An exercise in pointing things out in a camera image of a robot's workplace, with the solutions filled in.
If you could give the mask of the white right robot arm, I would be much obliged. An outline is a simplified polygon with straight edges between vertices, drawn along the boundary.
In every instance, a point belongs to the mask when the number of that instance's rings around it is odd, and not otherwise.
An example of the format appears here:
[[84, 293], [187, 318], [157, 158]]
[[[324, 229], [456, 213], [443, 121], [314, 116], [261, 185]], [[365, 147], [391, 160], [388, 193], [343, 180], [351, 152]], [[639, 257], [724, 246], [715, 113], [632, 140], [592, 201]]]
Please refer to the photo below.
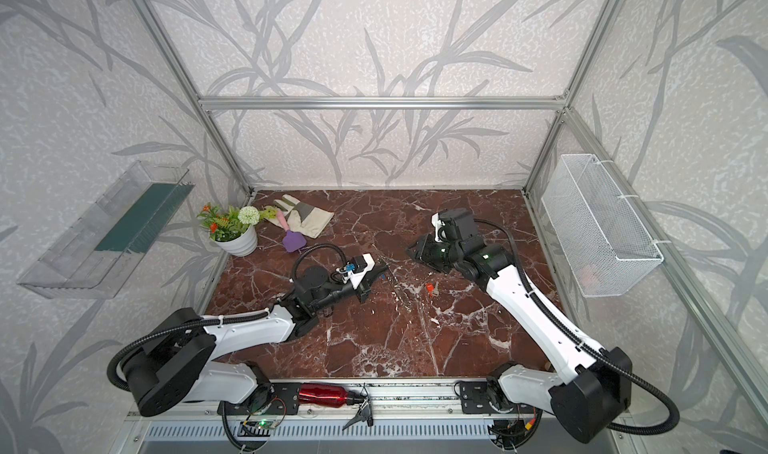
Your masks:
[[590, 442], [631, 401], [631, 383], [589, 353], [602, 353], [532, 284], [514, 247], [487, 243], [473, 214], [450, 209], [431, 218], [434, 231], [417, 239], [407, 253], [441, 272], [458, 271], [508, 311], [551, 362], [552, 371], [508, 363], [487, 379], [487, 401], [500, 412], [526, 404], [555, 416], [577, 441]]

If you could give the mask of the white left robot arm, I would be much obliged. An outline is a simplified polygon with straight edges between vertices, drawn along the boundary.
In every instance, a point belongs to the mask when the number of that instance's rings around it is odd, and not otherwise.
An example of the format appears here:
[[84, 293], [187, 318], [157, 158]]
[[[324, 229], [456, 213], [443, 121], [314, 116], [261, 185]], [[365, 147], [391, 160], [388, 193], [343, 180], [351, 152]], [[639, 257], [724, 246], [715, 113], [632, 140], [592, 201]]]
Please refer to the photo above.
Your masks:
[[335, 271], [307, 268], [294, 276], [289, 293], [263, 310], [199, 316], [190, 308], [179, 309], [122, 348], [110, 360], [107, 378], [132, 394], [144, 417], [180, 403], [242, 404], [269, 381], [255, 367], [222, 362], [223, 356], [307, 335], [335, 304], [351, 297], [365, 302], [387, 270], [387, 264], [364, 254]]

